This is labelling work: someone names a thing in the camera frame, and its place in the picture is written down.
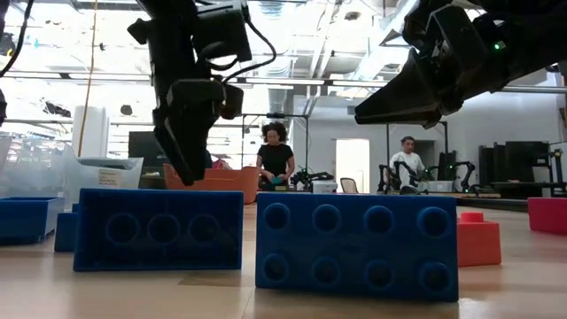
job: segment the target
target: curly hair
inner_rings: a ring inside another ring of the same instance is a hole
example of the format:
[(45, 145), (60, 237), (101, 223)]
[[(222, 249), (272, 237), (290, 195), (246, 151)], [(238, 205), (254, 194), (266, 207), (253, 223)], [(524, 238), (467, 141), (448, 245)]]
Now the curly hair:
[(287, 141), (287, 129), (285, 129), (284, 124), (275, 121), (266, 124), (262, 127), (262, 136), (264, 136), (264, 142), (268, 142), (268, 132), (274, 130), (280, 136), (280, 142)]

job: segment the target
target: man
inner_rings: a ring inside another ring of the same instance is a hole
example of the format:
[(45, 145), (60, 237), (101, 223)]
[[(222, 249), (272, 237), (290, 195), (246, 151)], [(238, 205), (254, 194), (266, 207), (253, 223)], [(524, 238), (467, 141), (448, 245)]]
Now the man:
[[(401, 152), (397, 152), (393, 154), (392, 159), (390, 159), (390, 167), (395, 169), (393, 163), (396, 161), (403, 161), (408, 164), (409, 168), (411, 168), (414, 172), (421, 172), (425, 170), (425, 166), (423, 165), (422, 159), (419, 155), (414, 153), (414, 145), (416, 140), (412, 136), (406, 136), (401, 139)], [(409, 172), (408, 170), (400, 166), (400, 175), (401, 186), (409, 186)]]

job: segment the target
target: black t-shirt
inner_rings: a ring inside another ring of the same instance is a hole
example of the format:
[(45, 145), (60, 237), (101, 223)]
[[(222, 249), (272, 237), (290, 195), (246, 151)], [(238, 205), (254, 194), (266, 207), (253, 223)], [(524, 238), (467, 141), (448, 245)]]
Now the black t-shirt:
[(258, 150), (258, 155), (262, 157), (262, 166), (274, 176), (285, 174), (287, 160), (293, 156), (291, 147), (286, 144), (269, 145), (265, 144)]

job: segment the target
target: orange lego brick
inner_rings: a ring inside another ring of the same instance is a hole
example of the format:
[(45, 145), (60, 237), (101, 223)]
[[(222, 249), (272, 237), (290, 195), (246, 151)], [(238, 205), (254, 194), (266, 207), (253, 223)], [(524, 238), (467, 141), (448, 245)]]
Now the orange lego brick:
[(500, 225), (485, 222), (480, 212), (461, 213), (457, 221), (459, 267), (500, 265)]

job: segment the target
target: table surface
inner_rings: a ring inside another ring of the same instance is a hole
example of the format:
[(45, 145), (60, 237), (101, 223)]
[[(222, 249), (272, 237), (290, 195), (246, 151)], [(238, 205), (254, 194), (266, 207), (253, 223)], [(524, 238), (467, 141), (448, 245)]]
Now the table surface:
[(461, 268), (459, 302), (430, 305), (255, 289), (255, 210), (245, 208), (242, 271), (79, 274), (53, 238), (4, 247), (0, 318), (567, 318), (567, 237), (530, 232), (527, 214), (485, 210), (501, 223), (502, 265)]

